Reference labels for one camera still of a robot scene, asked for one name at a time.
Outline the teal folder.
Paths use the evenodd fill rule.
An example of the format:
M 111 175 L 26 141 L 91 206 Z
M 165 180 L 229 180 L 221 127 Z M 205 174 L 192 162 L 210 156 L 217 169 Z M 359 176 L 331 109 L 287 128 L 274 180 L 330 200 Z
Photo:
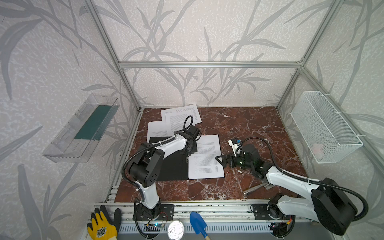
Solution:
M 188 179 L 189 157 L 177 151 L 166 157 L 162 163 L 157 181 L 180 181 Z

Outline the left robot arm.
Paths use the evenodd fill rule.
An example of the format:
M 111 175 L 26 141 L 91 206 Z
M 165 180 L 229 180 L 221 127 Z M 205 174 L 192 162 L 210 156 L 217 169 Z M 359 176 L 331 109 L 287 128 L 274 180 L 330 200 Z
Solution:
M 133 185 L 141 196 L 140 200 L 135 200 L 133 220 L 153 220 L 160 215 L 161 200 L 156 181 L 167 157 L 179 153 L 182 159 L 188 159 L 198 151 L 197 141 L 201 131 L 193 125 L 193 121 L 193 116 L 189 115 L 183 128 L 171 137 L 157 143 L 141 144 L 139 150 L 123 164 L 122 178 Z

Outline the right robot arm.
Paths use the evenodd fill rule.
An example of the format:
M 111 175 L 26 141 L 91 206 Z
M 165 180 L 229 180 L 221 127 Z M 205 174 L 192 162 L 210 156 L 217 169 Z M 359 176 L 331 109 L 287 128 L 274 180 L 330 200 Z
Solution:
M 322 224 L 328 231 L 342 236 L 352 222 L 369 212 L 368 202 L 355 191 L 339 186 L 334 180 L 314 180 L 291 173 L 262 160 L 253 145 L 236 144 L 232 154 L 217 156 L 224 168 L 242 168 L 263 183 L 285 188 L 296 198 L 278 194 L 269 202 L 274 214 L 304 217 Z

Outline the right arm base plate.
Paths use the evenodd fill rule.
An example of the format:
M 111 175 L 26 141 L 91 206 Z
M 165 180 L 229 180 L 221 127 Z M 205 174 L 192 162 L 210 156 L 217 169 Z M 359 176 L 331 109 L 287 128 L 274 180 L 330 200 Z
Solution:
M 272 220 L 269 215 L 268 204 L 252 204 L 251 211 L 254 214 L 255 220 Z

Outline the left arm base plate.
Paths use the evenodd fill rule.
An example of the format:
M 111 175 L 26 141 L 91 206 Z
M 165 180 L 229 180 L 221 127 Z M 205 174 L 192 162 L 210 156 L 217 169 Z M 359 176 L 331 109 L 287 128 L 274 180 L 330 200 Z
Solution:
M 153 210 L 149 210 L 144 206 L 139 206 L 137 219 L 139 221 L 170 221 L 173 219 L 175 213 L 175 205 L 173 204 L 160 204 Z

